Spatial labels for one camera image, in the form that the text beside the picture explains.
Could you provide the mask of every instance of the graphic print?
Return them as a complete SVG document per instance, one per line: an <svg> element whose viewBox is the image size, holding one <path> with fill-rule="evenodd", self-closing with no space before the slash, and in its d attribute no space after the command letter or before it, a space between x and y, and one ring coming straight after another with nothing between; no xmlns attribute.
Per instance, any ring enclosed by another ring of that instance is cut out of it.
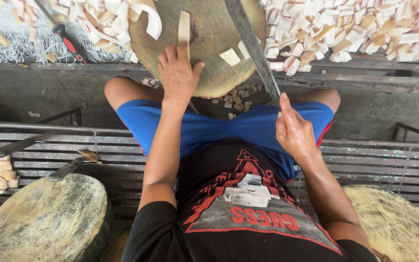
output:
<svg viewBox="0 0 419 262"><path fill-rule="evenodd" d="M250 230L275 233L315 242L341 254L329 234L295 203L278 185L271 170L242 149L233 173L222 173L183 223L192 232Z"/></svg>

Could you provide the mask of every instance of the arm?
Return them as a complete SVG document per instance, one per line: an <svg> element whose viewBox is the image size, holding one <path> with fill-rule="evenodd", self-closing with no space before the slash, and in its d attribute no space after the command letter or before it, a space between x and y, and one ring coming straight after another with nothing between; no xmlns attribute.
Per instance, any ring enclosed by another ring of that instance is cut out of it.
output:
<svg viewBox="0 0 419 262"><path fill-rule="evenodd" d="M187 57L187 44L169 45L159 55L158 69L161 74L164 99L161 118L151 144L140 199L140 210L154 201L166 201L174 207L174 180L180 161L180 136L183 114L198 84L204 63L192 70Z"/></svg>
<svg viewBox="0 0 419 262"><path fill-rule="evenodd" d="M285 93L280 104L282 112L276 121L276 138L301 167L308 197L321 225L334 240L353 240L372 251L352 202L327 169L315 145L311 122L290 106Z"/></svg>

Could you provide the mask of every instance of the black screwdriver handle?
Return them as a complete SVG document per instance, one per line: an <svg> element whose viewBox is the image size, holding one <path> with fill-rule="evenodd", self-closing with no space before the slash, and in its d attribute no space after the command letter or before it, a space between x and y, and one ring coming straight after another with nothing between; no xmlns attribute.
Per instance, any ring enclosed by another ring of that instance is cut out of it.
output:
<svg viewBox="0 0 419 262"><path fill-rule="evenodd" d="M67 33L66 25L64 24L57 24L53 26L53 33L58 34L64 44L67 47L67 50L80 62L88 63L89 57L87 57L87 53L85 50L77 44L77 42Z"/></svg>

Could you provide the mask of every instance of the red triangle logo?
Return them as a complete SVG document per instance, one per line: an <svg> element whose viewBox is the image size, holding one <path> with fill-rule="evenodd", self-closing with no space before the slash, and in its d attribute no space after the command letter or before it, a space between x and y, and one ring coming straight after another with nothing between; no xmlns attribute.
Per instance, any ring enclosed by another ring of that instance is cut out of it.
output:
<svg viewBox="0 0 419 262"><path fill-rule="evenodd" d="M252 156L245 149L242 149L240 151L240 154L237 157L237 160L254 160L254 161L258 161L258 159L256 157Z"/></svg>

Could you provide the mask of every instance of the black t-shirt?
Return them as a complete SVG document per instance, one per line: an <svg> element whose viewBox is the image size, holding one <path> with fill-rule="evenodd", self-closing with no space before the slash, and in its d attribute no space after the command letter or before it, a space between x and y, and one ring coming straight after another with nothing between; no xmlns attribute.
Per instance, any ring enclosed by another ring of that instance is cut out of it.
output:
<svg viewBox="0 0 419 262"><path fill-rule="evenodd" d="M165 201L140 209L123 262L377 262L354 241L333 241L298 206L271 161L238 138L184 158L175 195L177 210Z"/></svg>

